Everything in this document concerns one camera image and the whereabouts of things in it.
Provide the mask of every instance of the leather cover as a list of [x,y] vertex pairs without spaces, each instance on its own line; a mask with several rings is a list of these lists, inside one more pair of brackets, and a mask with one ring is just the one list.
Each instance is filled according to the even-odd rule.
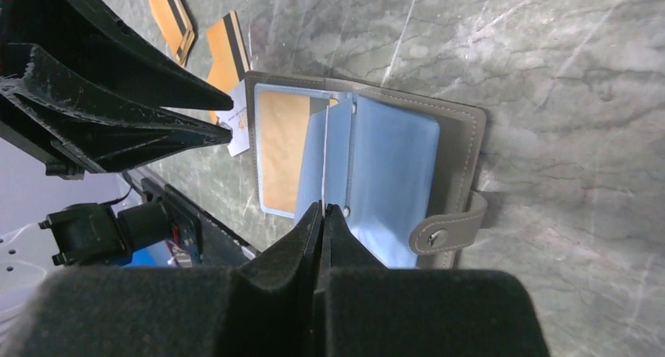
[[295,75],[271,75],[250,71],[245,78],[245,85],[249,139],[255,152],[255,167],[254,90],[257,84],[355,93],[360,97],[367,97],[383,104],[426,115],[438,122],[440,125],[438,151],[427,206],[427,218],[413,231],[409,245],[413,252],[420,256],[418,267],[451,268],[456,252],[469,246],[475,240],[482,214],[486,208],[486,202],[481,199],[479,194],[471,195],[471,184],[485,132],[486,118],[481,109],[382,89],[360,82]]

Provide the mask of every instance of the wallet strap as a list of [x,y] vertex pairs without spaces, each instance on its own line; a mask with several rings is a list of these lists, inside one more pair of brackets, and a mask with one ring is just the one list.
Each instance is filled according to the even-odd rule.
[[467,212],[438,214],[418,224],[409,238],[411,250],[423,256],[448,253],[471,246],[486,210],[487,200],[472,191]]

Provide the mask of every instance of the wallet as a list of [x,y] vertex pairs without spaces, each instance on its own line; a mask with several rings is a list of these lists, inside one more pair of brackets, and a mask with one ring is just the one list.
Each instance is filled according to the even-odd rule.
[[333,78],[250,71],[245,88],[263,211],[337,204],[390,268],[452,268],[473,244],[481,109]]

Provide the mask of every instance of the marble table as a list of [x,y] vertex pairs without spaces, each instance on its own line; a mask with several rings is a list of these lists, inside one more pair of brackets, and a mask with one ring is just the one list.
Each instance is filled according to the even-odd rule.
[[[147,0],[104,1],[165,50]],[[554,356],[665,355],[665,0],[185,1],[199,36],[236,9],[257,70],[483,107],[490,209],[463,266],[516,275]],[[211,62],[199,39],[187,69]],[[151,168],[259,249],[291,227],[249,154]]]

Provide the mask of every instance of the gray wallet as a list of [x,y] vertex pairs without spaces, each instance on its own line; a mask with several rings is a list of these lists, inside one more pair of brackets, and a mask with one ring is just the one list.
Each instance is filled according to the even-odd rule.
[[[271,87],[281,93],[258,91]],[[416,266],[452,268],[457,253],[474,243],[487,209],[485,199],[471,190],[485,132],[481,109],[334,78],[250,71],[245,88],[256,195],[262,209],[287,217],[295,213],[307,122],[312,113],[321,110],[320,100],[302,98],[302,94],[354,94],[439,124],[426,217],[408,237],[411,251],[418,256]]]

